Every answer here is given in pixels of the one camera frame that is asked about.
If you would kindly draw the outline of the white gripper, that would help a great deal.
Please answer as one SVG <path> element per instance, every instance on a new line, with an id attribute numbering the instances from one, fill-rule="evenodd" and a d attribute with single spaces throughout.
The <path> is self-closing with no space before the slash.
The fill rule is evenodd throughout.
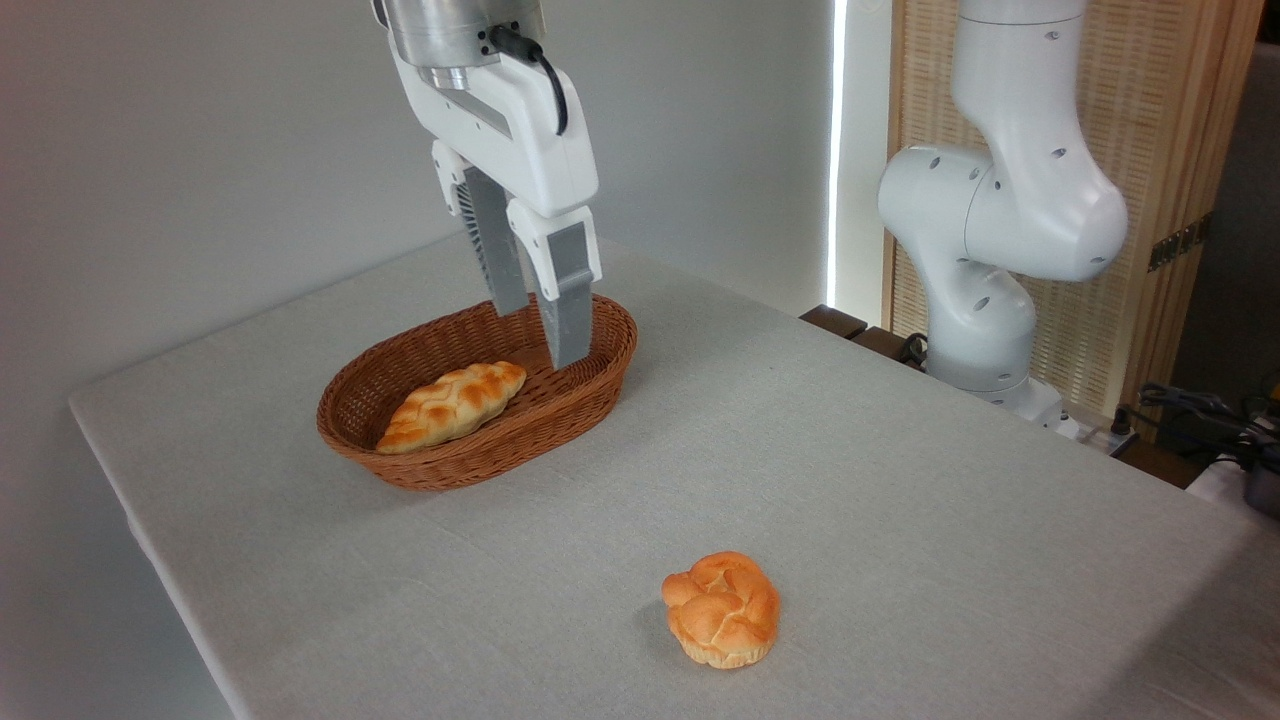
<path id="1" fill-rule="evenodd" d="M 602 278 L 588 208 L 599 179 L 571 78 L 559 78 L 568 123 L 557 135 L 556 95 L 540 68 L 504 55 L 470 68 L 466 90 L 439 90 L 398 51 L 390 55 L 413 114 L 438 138 L 431 158 L 445 206 L 465 224 L 495 313 L 506 316 L 529 304 L 517 238 L 538 278 L 552 366 L 585 359 L 593 283 Z M 509 202 L 503 188 L 515 197 Z"/>

